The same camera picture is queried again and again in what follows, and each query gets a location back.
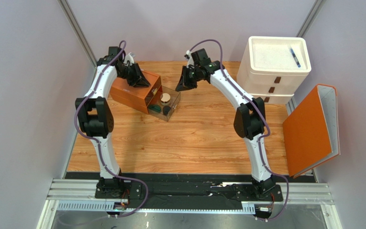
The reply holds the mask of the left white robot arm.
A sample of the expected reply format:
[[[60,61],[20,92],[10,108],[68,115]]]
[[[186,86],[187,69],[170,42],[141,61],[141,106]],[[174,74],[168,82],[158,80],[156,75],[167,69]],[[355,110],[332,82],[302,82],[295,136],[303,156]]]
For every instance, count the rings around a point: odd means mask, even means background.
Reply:
[[[134,55],[125,52],[125,46],[125,41],[121,41],[118,46],[109,47],[108,54],[97,61],[90,89],[84,97],[75,100],[75,127],[81,136],[93,143],[99,160],[101,171],[97,190],[116,197],[125,192],[125,178],[121,176],[111,143],[114,120],[107,98],[117,77],[125,79],[131,87],[151,85],[134,61]]]

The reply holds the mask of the clear bottom drawer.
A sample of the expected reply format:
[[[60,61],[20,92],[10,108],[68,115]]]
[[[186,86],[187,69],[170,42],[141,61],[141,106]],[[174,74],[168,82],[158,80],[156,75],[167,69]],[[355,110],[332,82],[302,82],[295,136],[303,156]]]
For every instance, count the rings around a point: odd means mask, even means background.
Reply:
[[[148,112],[168,122],[181,100],[181,93],[161,86],[148,105]]]

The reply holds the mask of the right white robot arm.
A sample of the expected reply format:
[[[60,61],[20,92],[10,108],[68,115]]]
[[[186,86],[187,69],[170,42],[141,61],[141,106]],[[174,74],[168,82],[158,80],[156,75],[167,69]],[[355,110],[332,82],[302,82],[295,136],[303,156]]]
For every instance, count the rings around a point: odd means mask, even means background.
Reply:
[[[244,140],[250,158],[254,191],[260,196],[267,195],[275,182],[264,146],[264,100],[254,98],[242,89],[219,61],[211,61],[205,49],[187,51],[185,58],[188,63],[182,68],[176,91],[194,89],[199,81],[205,80],[229,100],[235,109],[234,130]]]

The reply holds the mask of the gold lid cream jar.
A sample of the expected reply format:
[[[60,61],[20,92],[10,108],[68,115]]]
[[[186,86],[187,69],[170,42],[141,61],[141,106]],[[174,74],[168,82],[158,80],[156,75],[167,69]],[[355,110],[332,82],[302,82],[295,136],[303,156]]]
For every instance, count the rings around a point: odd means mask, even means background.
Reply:
[[[169,105],[171,102],[171,96],[170,94],[168,93],[162,93],[161,96],[160,96],[160,103],[163,105],[163,106],[167,106]]]

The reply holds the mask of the green round compact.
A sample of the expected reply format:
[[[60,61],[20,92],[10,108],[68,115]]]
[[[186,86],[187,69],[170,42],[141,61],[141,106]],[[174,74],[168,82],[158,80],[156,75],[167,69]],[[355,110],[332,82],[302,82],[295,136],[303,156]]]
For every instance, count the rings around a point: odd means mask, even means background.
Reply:
[[[157,104],[151,104],[148,106],[149,110],[152,110],[154,112],[160,113],[162,111],[162,108]]]

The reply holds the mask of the black round jar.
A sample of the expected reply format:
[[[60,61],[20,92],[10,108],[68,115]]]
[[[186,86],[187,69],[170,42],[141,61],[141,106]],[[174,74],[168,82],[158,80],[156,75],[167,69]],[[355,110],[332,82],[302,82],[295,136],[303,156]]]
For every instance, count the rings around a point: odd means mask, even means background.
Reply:
[[[171,111],[171,107],[168,105],[166,105],[162,108],[162,113],[164,116],[167,116],[170,113],[170,111]]]

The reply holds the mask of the orange drawer box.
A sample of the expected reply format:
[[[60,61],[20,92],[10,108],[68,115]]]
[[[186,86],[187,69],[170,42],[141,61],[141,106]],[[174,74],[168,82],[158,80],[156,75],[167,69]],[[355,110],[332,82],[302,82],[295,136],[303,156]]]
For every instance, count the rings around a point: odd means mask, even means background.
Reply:
[[[125,79],[117,77],[110,89],[111,98],[123,105],[149,114],[148,106],[162,86],[159,74],[143,70],[144,77],[149,81],[149,87],[132,87]]]

